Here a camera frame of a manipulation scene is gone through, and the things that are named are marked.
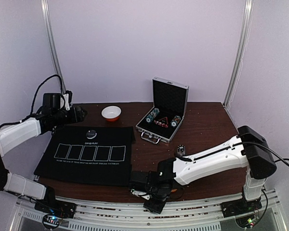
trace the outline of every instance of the poker chip set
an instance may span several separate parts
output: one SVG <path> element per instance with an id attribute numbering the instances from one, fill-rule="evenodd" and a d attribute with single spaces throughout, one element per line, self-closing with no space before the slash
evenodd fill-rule
<path id="1" fill-rule="evenodd" d="M 185 116 L 188 89 L 183 84 L 153 78 L 153 108 L 136 125 L 142 139 L 153 143 L 172 140 Z"/>

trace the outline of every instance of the black mat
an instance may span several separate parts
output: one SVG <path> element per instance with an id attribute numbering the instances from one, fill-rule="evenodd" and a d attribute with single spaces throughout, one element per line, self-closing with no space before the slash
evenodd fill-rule
<path id="1" fill-rule="evenodd" d="M 94 139 L 87 139 L 95 130 Z M 132 127 L 66 126 L 52 136 L 34 174 L 55 180 L 128 186 L 131 173 Z"/>

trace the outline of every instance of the table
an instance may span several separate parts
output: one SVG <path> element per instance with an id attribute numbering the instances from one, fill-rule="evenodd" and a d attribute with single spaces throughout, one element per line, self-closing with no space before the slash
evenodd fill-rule
<path id="1" fill-rule="evenodd" d="M 156 171 L 159 161 L 173 157 L 179 144 L 186 146 L 186 153 L 194 154 L 221 144 L 237 134 L 230 117 L 221 103 L 188 103 L 184 121 L 170 144 L 160 142 L 151 144 L 140 138 L 136 124 L 152 108 L 152 103 L 86 103 L 80 104 L 88 115 L 81 123 L 74 126 L 92 127 L 125 127 L 133 126 L 136 143 L 132 145 L 131 163 L 133 170 Z M 110 105 L 122 109 L 120 119 L 107 122 L 101 111 Z M 246 168 L 236 168 L 196 180 L 185 186 L 183 196 L 179 200 L 196 200 L 242 191 L 245 183 Z M 132 196 L 126 187 L 110 187 L 68 183 L 40 178 L 40 183 L 55 188 L 57 196 L 117 202 L 141 203 L 142 198 Z"/>

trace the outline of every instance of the wall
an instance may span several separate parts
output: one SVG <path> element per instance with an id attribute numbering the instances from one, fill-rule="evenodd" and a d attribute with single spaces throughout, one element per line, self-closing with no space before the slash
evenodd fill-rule
<path id="1" fill-rule="evenodd" d="M 0 0 L 0 124 L 24 118 L 30 112 L 36 88 L 54 73 L 39 0 Z M 58 92 L 58 81 L 42 92 Z M 33 171 L 50 138 L 29 140 L 8 153 L 3 161 L 11 172 L 33 178 Z M 0 231 L 7 228 L 16 197 L 0 192 Z"/>
<path id="2" fill-rule="evenodd" d="M 248 47 L 230 113 L 269 146 L 289 157 L 289 1 L 255 1 Z M 289 220 L 289 168 L 277 163 L 267 185 L 276 188 Z"/>
<path id="3" fill-rule="evenodd" d="M 155 76 L 190 85 L 189 101 L 224 100 L 244 0 L 52 0 L 49 8 L 75 102 L 151 102 Z"/>

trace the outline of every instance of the white bowl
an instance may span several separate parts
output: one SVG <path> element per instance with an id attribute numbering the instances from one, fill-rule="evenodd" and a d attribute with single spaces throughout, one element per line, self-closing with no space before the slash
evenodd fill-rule
<path id="1" fill-rule="evenodd" d="M 102 110 L 102 116 L 110 122 L 116 121 L 119 119 L 119 115 L 121 114 L 121 108 L 117 106 L 109 106 Z"/>

